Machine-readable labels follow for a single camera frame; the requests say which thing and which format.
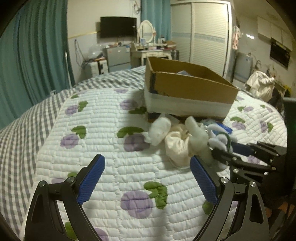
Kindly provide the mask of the white green soft toy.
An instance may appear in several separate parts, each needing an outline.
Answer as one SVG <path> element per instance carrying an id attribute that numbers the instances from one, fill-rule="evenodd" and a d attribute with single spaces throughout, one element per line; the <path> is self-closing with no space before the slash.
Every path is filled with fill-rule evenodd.
<path id="1" fill-rule="evenodd" d="M 192 135 L 190 137 L 190 144 L 193 150 L 208 166 L 216 163 L 212 156 L 213 149 L 217 148 L 228 153 L 233 153 L 230 134 L 219 132 L 215 135 L 212 131 L 207 130 L 205 125 L 196 122 L 192 116 L 189 116 L 185 120 L 185 126 Z"/>

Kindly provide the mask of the white plastic bundle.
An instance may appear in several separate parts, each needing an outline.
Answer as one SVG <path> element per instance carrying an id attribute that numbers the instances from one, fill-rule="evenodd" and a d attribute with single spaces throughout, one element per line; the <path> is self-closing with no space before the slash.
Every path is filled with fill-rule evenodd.
<path id="1" fill-rule="evenodd" d="M 144 141 L 152 146 L 159 145 L 171 128 L 171 120 L 162 113 L 150 126 L 148 132 L 143 133 Z"/>

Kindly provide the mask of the cream cloth item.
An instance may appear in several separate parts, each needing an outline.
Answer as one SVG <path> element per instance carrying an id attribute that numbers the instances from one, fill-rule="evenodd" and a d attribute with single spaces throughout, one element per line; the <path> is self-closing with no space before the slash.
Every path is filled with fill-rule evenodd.
<path id="1" fill-rule="evenodd" d="M 179 123 L 170 128 L 164 139 L 166 155 L 178 168 L 188 168 L 191 157 L 196 154 L 190 144 L 191 136 L 186 126 Z"/>

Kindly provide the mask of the white washing machine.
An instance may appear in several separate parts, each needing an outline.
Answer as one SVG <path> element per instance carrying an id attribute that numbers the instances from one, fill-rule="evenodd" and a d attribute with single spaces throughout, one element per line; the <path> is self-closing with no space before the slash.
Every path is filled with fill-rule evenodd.
<path id="1" fill-rule="evenodd" d="M 234 79 L 245 83 L 251 75 L 253 59 L 251 56 L 238 52 L 235 61 Z"/>

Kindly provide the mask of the brown cardboard box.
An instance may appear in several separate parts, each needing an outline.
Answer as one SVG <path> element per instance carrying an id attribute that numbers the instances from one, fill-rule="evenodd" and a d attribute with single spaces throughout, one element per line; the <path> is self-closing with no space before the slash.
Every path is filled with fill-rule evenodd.
<path id="1" fill-rule="evenodd" d="M 238 89 L 205 66 L 149 57 L 145 66 L 144 101 L 148 119 L 166 113 L 184 120 L 223 120 Z"/>

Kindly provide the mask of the floral quilted white blanket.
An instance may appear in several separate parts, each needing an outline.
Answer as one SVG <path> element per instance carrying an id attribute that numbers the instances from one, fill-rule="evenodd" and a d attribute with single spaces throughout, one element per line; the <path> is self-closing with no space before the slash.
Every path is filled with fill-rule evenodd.
<path id="1" fill-rule="evenodd" d="M 164 144 L 145 142 L 148 129 L 143 91 L 75 92 L 37 154 L 33 185 L 63 181 L 101 154 L 105 169 L 83 209 L 103 240 L 192 240 L 207 219 L 205 198 Z"/>

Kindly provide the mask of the white kitchen cabinets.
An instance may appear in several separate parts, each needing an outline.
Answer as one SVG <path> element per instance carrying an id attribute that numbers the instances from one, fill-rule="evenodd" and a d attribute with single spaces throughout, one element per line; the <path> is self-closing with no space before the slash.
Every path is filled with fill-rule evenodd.
<path id="1" fill-rule="evenodd" d="M 259 16 L 257 17 L 257 31 L 259 37 L 269 41 L 275 40 L 290 51 L 293 51 L 291 35 Z"/>

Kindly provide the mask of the white sliding wardrobe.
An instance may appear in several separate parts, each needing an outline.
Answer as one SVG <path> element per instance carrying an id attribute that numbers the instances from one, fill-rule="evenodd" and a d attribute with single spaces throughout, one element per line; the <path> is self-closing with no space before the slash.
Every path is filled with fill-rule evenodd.
<path id="1" fill-rule="evenodd" d="M 179 60 L 205 66 L 226 78 L 233 33 L 229 1 L 171 3 L 171 40 Z"/>

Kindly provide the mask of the white dressing table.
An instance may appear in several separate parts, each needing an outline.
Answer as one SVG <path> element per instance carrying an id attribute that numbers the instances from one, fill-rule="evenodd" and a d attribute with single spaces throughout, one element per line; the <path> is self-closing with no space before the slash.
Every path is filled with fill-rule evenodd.
<path id="1" fill-rule="evenodd" d="M 164 49 L 157 50 L 132 50 L 130 52 L 130 63 L 132 68 L 145 65 L 145 60 L 149 57 L 166 58 L 172 60 L 171 51 Z"/>

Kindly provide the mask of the grey mini fridge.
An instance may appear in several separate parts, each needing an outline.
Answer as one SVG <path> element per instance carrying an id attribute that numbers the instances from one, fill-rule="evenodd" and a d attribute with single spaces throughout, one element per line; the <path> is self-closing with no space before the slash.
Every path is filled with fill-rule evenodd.
<path id="1" fill-rule="evenodd" d="M 105 48 L 104 55 L 107 59 L 109 72 L 130 69 L 130 48 L 128 46 Z"/>

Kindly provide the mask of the white suitcase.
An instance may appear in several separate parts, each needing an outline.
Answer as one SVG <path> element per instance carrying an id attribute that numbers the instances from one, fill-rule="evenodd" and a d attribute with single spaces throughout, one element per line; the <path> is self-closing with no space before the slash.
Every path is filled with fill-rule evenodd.
<path id="1" fill-rule="evenodd" d="M 97 61 L 89 62 L 85 66 L 85 75 L 88 79 L 108 73 L 109 71 L 106 59 L 99 59 Z"/>

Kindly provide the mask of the teal left curtain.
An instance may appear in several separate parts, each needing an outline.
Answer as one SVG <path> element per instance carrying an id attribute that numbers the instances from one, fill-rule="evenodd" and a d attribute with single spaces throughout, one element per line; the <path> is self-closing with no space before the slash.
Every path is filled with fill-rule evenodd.
<path id="1" fill-rule="evenodd" d="M 1 35 L 1 128 L 74 85 L 67 1 L 27 1 Z"/>

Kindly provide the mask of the teal curtain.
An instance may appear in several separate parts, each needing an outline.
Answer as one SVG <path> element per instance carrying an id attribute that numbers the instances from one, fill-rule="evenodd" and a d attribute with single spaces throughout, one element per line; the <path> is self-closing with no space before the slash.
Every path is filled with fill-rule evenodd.
<path id="1" fill-rule="evenodd" d="M 156 29 L 156 40 L 171 39 L 171 1 L 141 0 L 141 20 L 148 20 Z"/>
<path id="2" fill-rule="evenodd" d="M 67 1 L 27 1 L 1 35 L 1 128 L 74 85 Z"/>

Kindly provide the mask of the teal right curtain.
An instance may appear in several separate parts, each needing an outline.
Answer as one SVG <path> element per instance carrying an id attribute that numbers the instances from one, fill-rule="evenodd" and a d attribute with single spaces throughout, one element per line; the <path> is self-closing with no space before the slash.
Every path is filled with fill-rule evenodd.
<path id="1" fill-rule="evenodd" d="M 156 29 L 156 40 L 171 39 L 171 1 L 141 0 L 141 20 L 148 20 Z"/>

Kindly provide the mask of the black wall television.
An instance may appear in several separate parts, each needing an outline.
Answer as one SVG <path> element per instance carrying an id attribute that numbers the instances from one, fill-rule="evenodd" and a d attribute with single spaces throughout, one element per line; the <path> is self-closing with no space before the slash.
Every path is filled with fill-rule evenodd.
<path id="1" fill-rule="evenodd" d="M 100 18 L 100 38 L 136 37 L 137 19 L 124 16 Z"/>

